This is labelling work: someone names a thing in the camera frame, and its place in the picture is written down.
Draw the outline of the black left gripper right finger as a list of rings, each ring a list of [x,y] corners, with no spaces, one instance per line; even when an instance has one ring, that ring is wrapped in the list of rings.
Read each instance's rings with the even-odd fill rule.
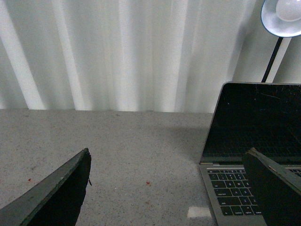
[[[301,178],[255,148],[247,151],[242,161],[266,224],[299,226]]]

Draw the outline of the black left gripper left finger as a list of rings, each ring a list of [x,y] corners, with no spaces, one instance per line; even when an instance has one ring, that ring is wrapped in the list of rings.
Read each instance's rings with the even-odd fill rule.
[[[0,210],[2,226],[74,226],[85,199],[91,155],[84,148]]]

